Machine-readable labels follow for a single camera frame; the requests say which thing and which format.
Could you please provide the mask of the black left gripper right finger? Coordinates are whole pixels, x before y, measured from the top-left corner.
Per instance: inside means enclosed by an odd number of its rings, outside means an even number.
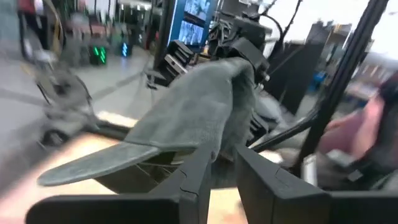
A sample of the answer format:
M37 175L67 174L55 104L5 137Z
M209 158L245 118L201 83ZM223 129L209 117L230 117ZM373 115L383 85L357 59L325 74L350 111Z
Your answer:
M235 171L249 224L398 224L398 192L324 191L246 146Z

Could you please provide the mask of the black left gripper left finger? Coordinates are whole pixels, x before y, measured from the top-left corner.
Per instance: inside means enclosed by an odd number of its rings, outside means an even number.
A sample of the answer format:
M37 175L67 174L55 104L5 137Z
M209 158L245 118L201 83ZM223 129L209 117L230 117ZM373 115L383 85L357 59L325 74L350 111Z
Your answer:
M206 224L214 152L197 149L146 194L59 195L35 203L26 224Z

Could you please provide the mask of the grey denim cap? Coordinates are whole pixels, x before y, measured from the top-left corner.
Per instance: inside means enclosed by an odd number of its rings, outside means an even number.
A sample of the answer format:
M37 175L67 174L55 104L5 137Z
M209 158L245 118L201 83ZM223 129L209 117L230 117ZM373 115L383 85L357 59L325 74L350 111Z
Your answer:
M163 152L245 144L254 107L254 70L243 58L203 63L175 80L133 126L123 142L44 172L42 186L57 186L115 173Z

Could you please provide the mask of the blue display screens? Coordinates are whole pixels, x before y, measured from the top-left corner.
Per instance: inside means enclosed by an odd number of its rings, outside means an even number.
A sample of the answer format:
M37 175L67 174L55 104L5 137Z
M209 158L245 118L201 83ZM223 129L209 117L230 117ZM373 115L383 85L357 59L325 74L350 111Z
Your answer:
M218 0L175 0L168 44L179 40L196 52L205 45Z

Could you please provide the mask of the person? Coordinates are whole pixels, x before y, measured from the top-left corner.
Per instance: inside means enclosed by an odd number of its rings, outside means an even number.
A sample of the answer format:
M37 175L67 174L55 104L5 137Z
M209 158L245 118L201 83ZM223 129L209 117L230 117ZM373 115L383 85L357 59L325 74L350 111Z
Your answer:
M326 127L317 152L318 186L398 191L398 71L365 107Z

